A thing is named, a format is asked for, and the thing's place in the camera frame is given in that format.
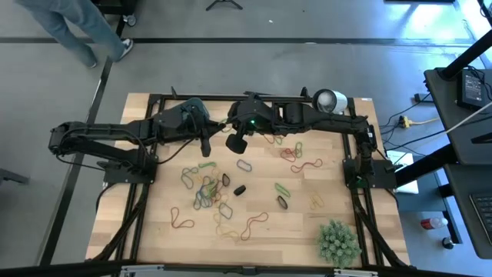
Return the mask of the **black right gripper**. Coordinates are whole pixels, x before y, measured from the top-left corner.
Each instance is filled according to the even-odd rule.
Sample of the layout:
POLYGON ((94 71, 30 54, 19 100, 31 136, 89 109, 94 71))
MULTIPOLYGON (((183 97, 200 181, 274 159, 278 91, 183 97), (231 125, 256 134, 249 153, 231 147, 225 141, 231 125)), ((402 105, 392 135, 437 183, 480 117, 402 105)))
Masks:
POLYGON ((267 105, 259 96, 252 95, 231 106, 226 124, 246 133, 280 133, 280 119, 280 108, 276 103, 267 105))

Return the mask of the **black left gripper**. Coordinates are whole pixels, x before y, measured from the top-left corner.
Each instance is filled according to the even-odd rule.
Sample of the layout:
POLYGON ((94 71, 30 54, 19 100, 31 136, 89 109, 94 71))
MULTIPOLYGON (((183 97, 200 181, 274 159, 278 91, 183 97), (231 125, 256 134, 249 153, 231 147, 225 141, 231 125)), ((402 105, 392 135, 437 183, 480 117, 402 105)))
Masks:
POLYGON ((212 121, 208 111, 200 109, 182 109, 181 119, 182 123, 178 128, 180 138, 210 138, 215 131, 222 131, 227 124, 226 118, 212 121))

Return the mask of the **teal rubber band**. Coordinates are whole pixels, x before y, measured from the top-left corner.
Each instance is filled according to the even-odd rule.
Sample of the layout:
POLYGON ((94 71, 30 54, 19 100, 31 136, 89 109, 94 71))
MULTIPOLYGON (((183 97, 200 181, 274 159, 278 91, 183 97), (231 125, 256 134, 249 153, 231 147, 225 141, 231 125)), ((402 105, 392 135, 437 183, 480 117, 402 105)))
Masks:
POLYGON ((181 171, 181 181, 187 189, 192 189, 194 187, 193 174, 198 173, 198 167, 183 168, 181 171))

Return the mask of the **white cylindrical projector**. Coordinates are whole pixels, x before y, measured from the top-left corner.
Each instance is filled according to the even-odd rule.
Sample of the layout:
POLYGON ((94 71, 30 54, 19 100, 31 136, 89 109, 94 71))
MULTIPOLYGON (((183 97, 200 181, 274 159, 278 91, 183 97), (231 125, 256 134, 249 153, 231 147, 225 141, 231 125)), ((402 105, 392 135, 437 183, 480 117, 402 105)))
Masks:
POLYGON ((313 108, 319 112, 341 115, 347 108, 347 97, 334 90, 320 89, 312 98, 313 108))

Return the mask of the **black wheeled cart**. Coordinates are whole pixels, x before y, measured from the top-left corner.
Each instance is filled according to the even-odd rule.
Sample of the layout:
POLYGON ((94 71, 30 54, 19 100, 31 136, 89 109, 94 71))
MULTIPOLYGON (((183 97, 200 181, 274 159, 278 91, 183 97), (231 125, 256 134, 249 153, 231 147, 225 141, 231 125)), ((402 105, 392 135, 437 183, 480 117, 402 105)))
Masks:
POLYGON ((130 27, 137 23, 135 9, 138 0, 91 0, 103 15, 120 15, 130 27))

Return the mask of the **green potted plant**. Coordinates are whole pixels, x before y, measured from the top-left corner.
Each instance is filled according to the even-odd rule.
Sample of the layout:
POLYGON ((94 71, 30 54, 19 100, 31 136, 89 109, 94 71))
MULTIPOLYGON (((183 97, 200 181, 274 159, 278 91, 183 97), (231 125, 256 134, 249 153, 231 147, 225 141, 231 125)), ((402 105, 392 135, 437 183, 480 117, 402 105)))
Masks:
POLYGON ((346 223, 338 220, 319 226, 316 243, 318 255, 342 269, 350 267, 361 254, 357 236, 346 223))

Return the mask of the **person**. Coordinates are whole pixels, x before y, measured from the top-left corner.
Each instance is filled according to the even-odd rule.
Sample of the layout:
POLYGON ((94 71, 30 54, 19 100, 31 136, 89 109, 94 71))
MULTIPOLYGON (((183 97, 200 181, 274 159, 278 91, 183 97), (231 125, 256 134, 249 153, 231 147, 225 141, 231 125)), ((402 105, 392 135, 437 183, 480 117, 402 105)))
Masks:
POLYGON ((89 47, 69 29, 70 22, 79 27, 92 41, 102 45, 114 62, 121 61, 134 46, 130 38, 120 38, 111 30, 105 17, 91 0, 13 0, 60 45, 83 65, 94 68, 98 60, 89 47))

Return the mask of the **black chair base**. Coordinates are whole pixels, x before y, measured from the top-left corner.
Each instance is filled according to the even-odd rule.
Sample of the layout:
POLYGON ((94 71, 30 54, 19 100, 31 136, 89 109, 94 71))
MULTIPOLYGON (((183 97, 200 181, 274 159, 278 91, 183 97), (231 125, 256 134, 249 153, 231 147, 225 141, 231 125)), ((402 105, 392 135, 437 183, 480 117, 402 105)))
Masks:
POLYGON ((10 172, 6 169, 0 169, 0 185, 4 181, 12 181, 18 184, 26 185, 29 181, 29 177, 25 177, 23 175, 16 174, 14 172, 10 172))

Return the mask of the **black desk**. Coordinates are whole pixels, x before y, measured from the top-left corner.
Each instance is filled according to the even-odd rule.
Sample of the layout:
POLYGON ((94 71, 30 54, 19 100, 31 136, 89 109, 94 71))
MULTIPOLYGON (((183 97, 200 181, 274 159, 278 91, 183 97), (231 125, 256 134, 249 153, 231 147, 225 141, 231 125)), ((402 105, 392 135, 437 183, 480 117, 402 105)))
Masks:
MULTIPOLYGON (((443 80, 438 70, 424 72, 425 84, 434 100, 441 121, 447 131, 473 114, 469 109, 459 107, 456 81, 443 80)), ((447 133, 457 162, 466 165, 492 165, 492 142, 474 144, 472 139, 492 132, 492 109, 490 114, 477 114, 462 125, 447 133)))
POLYGON ((492 165, 445 165, 444 171, 477 256, 492 259, 492 245, 470 201, 471 194, 492 192, 492 165))

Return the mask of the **red drink bottle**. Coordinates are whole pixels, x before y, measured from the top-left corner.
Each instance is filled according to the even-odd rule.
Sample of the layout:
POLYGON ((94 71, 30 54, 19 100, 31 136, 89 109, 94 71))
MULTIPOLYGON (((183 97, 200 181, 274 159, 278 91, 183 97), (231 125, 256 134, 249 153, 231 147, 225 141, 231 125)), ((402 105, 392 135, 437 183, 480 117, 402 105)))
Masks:
POLYGON ((440 229, 443 227, 447 227, 447 225, 448 225, 448 220, 444 217, 440 217, 440 218, 433 217, 433 218, 421 220, 421 227, 426 230, 440 229))

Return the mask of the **black diagonal pole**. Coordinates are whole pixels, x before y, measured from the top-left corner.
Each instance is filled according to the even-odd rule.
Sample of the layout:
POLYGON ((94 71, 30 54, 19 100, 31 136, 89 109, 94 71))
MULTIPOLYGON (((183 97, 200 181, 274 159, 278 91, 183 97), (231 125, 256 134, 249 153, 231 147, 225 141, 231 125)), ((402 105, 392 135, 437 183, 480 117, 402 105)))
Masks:
POLYGON ((452 79, 467 67, 474 59, 484 54, 492 46, 492 29, 478 39, 471 47, 451 62, 446 68, 439 69, 438 75, 445 80, 452 79))

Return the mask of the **black power adapter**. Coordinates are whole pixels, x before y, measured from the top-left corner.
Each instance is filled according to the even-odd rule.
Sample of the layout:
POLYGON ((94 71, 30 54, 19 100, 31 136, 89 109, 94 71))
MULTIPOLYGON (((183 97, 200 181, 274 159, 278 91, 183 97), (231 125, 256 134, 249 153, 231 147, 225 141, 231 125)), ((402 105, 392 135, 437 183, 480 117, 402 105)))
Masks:
POLYGON ((477 111, 492 102, 492 69, 463 69, 457 75, 457 105, 477 111))

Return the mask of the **black keyboard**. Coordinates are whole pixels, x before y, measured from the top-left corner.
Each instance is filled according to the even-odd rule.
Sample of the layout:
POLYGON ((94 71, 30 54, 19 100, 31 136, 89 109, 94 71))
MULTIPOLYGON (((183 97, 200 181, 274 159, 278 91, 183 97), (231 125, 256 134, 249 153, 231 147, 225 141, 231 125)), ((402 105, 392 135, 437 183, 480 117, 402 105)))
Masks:
POLYGON ((471 194, 470 201, 492 245, 492 192, 471 194))

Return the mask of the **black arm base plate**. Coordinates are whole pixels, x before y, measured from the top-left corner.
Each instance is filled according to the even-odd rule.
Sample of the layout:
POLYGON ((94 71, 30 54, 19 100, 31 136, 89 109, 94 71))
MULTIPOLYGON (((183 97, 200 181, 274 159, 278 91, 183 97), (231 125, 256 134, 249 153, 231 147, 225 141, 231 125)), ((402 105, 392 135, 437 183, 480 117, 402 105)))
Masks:
POLYGON ((131 161, 108 160, 99 162, 107 183, 151 183, 155 180, 158 164, 146 155, 137 156, 131 161))
POLYGON ((342 162, 349 189, 395 189, 395 167, 386 160, 345 159, 342 162))

